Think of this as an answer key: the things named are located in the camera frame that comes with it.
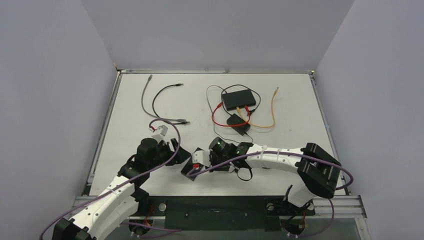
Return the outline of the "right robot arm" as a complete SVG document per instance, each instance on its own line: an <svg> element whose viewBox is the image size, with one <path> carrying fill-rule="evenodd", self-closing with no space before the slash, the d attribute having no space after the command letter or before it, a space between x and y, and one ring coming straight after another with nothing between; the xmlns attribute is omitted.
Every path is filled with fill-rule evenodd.
<svg viewBox="0 0 424 240"><path fill-rule="evenodd" d="M334 197L341 164L318 144L308 142L300 148L272 148L250 142L238 145L216 137L204 153L195 153L196 162L207 168L234 166L236 169L271 169L297 174L300 181L292 184L282 199L283 209L296 213L314 197Z"/></svg>

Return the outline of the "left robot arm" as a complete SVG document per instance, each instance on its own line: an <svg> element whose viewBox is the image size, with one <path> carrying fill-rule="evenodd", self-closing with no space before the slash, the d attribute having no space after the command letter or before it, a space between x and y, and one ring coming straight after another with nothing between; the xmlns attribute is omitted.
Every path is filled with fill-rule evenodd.
<svg viewBox="0 0 424 240"><path fill-rule="evenodd" d="M173 138L170 142L144 138L107 188L84 203L69 219L62 217L53 228L54 240L103 240L132 214L149 209L149 193L141 189L153 169L182 164L192 155Z"/></svg>

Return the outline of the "ribbed black network switch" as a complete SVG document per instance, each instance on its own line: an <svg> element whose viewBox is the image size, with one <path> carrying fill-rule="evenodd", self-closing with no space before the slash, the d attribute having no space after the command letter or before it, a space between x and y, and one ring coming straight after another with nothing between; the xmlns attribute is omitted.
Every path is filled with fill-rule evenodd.
<svg viewBox="0 0 424 240"><path fill-rule="evenodd" d="M184 167L181 169L180 173L185 176L186 178L188 178L191 181L195 181L196 176L192 176L192 177L188 177L187 174L193 170L193 165L197 164L196 162L193 161L193 156L194 156L194 152L191 154L191 157L186 161ZM204 165L200 164L199 167L197 169L195 169L192 173L198 173L203 169Z"/></svg>

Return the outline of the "black Mercury switch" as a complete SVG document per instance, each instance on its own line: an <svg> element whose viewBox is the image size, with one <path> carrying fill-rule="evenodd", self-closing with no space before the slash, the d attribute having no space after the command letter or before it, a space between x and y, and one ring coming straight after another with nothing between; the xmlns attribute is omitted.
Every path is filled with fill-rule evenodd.
<svg viewBox="0 0 424 240"><path fill-rule="evenodd" d="M227 111L235 110L237 107L252 107L257 104L251 90L238 90L222 94L222 102Z"/></svg>

